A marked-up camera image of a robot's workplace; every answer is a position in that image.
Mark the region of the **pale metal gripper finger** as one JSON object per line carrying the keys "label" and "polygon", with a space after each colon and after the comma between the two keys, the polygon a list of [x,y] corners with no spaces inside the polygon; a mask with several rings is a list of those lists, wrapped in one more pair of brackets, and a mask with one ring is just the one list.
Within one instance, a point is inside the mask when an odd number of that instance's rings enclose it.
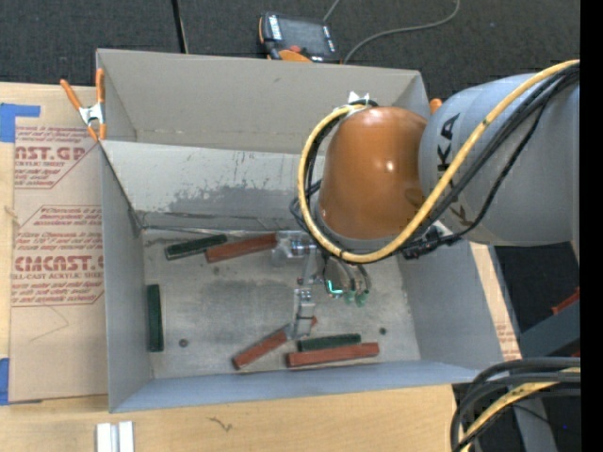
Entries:
{"label": "pale metal gripper finger", "polygon": [[282,267],[296,260],[301,260],[309,253],[309,237],[302,232],[279,232],[276,234],[276,245],[271,250],[270,262],[273,266]]}
{"label": "pale metal gripper finger", "polygon": [[315,318],[316,304],[310,289],[300,288],[295,291],[294,314],[291,323],[291,337],[302,338],[310,334]]}

